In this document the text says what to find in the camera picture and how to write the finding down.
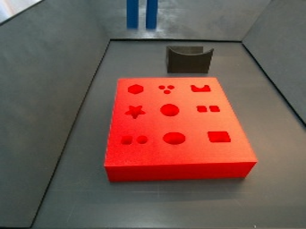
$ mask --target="gray floor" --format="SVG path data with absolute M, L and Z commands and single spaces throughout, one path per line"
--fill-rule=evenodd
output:
M 306 1 L 277 0 L 243 44 L 306 123 Z
M 108 182 L 116 80 L 186 76 L 166 73 L 168 45 L 215 48 L 210 75 L 259 160 L 245 180 Z M 305 227 L 305 149 L 305 126 L 239 43 L 112 41 L 33 227 Z

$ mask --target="red box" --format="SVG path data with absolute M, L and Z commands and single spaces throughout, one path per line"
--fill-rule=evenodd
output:
M 246 177 L 257 163 L 216 78 L 120 79 L 111 182 Z

